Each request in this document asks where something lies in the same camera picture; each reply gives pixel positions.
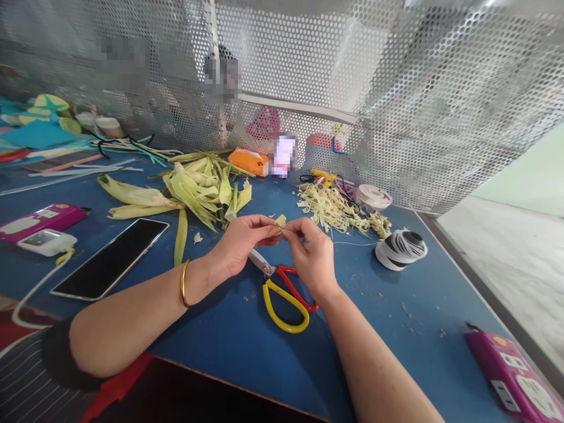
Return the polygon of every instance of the green wall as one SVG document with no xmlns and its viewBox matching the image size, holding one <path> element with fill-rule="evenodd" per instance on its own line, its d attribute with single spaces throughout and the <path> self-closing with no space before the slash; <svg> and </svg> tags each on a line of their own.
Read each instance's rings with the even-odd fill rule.
<svg viewBox="0 0 564 423">
<path fill-rule="evenodd" d="M 564 217 L 564 123 L 472 195 Z"/>
</svg>

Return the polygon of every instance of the scissor blade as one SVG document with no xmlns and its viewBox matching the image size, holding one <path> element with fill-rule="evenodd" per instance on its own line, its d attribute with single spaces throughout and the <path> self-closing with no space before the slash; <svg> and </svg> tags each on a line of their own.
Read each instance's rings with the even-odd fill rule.
<svg viewBox="0 0 564 423">
<path fill-rule="evenodd" d="M 261 256 L 260 253 L 255 249 L 252 249 L 249 253 L 249 259 L 268 277 L 271 277 L 274 272 L 276 272 L 276 267 L 269 265 L 268 261 L 266 261 L 266 258 Z"/>
</svg>

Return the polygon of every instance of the metal mesh panel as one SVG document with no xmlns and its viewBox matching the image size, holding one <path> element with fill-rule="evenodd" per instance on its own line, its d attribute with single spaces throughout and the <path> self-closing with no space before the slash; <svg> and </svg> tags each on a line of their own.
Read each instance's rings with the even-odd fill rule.
<svg viewBox="0 0 564 423">
<path fill-rule="evenodd" d="M 260 105 L 204 96 L 215 33 L 215 50 L 238 59 L 245 92 L 359 116 L 339 135 L 338 155 L 306 142 L 334 122 L 279 110 L 280 130 L 298 136 L 298 166 L 443 213 L 564 118 L 563 3 L 484 4 L 9 0 L 0 89 L 94 103 L 129 132 L 183 149 L 219 147 L 223 122 L 230 145 L 266 152 L 246 130 Z"/>
</svg>

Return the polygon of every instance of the pink power strip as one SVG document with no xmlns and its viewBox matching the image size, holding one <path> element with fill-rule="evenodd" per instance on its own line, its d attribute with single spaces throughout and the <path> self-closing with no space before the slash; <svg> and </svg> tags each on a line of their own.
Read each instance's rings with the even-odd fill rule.
<svg viewBox="0 0 564 423">
<path fill-rule="evenodd" d="M 43 229 L 63 232 L 74 224 L 84 220 L 90 209 L 54 203 L 35 213 L 20 217 L 0 227 L 0 239 L 16 244 L 18 241 Z"/>
<path fill-rule="evenodd" d="M 467 324 L 466 341 L 507 414 L 532 423 L 564 423 L 564 408 L 506 338 Z"/>
</svg>

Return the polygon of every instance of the gold bangle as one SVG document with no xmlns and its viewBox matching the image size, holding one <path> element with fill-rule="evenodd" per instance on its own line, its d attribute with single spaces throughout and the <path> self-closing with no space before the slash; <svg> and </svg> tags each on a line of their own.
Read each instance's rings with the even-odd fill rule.
<svg viewBox="0 0 564 423">
<path fill-rule="evenodd" d="M 184 290 L 184 285 L 186 284 L 186 268 L 188 267 L 188 263 L 190 263 L 190 260 L 187 260 L 184 263 L 184 266 L 182 267 L 182 277 L 180 279 L 180 296 L 182 297 L 182 302 L 184 302 L 186 308 L 190 307 L 190 305 L 186 301 L 186 292 Z"/>
</svg>

